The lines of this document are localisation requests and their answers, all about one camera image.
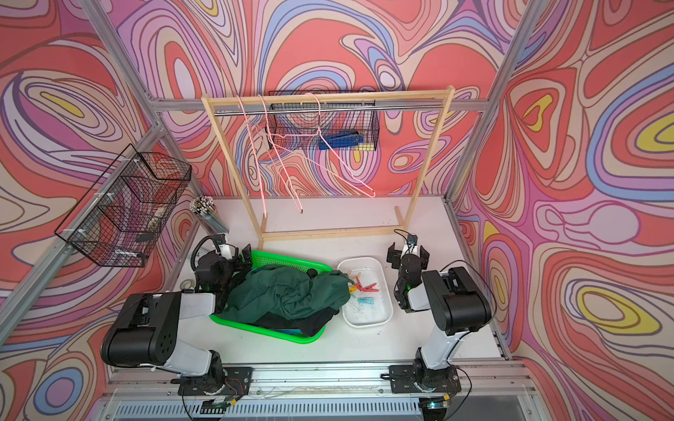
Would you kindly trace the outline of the dark green t-shirt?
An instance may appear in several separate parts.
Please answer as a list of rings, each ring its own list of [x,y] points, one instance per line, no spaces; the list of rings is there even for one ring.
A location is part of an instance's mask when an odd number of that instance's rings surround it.
[[[311,276],[297,268],[266,265],[250,271],[229,293],[217,316],[253,324],[271,314],[284,320],[306,319],[322,310],[340,310],[352,281],[340,271]]]

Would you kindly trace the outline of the red plastic clothespin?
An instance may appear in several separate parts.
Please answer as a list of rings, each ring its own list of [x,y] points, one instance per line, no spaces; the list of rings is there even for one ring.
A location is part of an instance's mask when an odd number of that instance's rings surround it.
[[[361,292],[379,292],[377,284],[370,284],[361,288]]]

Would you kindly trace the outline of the pink hanger of green shirt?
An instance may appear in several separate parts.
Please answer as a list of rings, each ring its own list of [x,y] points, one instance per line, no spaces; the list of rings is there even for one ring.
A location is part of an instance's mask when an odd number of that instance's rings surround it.
[[[305,93],[301,101],[269,105],[264,125],[275,153],[300,151],[307,161],[358,194],[376,196],[366,177],[349,163],[351,154],[378,148],[380,124],[374,99],[342,93],[338,100],[328,101],[323,94]]]

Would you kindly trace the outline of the pink hanger of black shirt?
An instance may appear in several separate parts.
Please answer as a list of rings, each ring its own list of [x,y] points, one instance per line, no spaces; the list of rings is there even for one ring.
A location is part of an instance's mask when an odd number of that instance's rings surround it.
[[[272,150],[274,151],[275,155],[277,156],[277,161],[279,162],[279,164],[281,165],[281,168],[282,168],[282,174],[284,176],[285,187],[286,187],[294,205],[296,206],[299,214],[302,215],[304,213],[304,207],[303,207],[303,205],[302,205],[302,203],[299,199],[298,193],[297,193],[297,191],[296,191],[296,189],[295,189],[295,187],[292,183],[290,174],[289,174],[289,172],[288,172],[288,170],[287,170],[287,168],[284,164],[284,161],[281,157],[281,154],[280,154],[279,149],[277,147],[277,143],[274,140],[274,134],[272,133],[271,128],[270,128],[270,118],[269,118],[269,114],[268,114],[268,108],[267,108],[267,105],[264,101],[264,97],[263,97],[263,95],[258,95],[257,97],[260,100],[261,105],[263,107],[264,126],[265,126],[265,132],[266,132],[267,137],[268,137],[268,141],[271,145]]]

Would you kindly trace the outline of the black t-shirt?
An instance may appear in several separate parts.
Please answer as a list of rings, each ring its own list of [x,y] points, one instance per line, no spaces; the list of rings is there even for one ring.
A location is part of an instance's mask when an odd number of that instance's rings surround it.
[[[326,308],[303,319],[284,319],[274,313],[267,313],[254,326],[259,326],[271,330],[298,330],[307,337],[316,335],[339,311]]]

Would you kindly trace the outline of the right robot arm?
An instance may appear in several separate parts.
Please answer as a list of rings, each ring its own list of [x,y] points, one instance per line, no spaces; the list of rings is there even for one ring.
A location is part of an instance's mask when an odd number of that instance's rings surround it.
[[[464,267],[429,270],[430,254],[420,246],[387,250],[386,262],[398,271],[393,296],[406,313],[430,312],[435,328],[408,365],[391,365],[384,379],[394,394],[461,391],[452,363],[465,337],[490,323],[491,304]]]

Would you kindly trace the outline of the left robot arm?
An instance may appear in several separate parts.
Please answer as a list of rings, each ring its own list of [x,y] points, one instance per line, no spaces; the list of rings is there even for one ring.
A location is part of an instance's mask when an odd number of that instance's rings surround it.
[[[219,353],[180,339],[181,321],[211,317],[225,308],[232,290],[253,266],[250,246],[238,249],[223,234],[208,235],[196,246],[190,266],[191,289],[131,295],[101,347],[103,362],[114,368],[154,368],[174,375],[180,396],[231,396],[249,393],[251,368],[225,368]]]

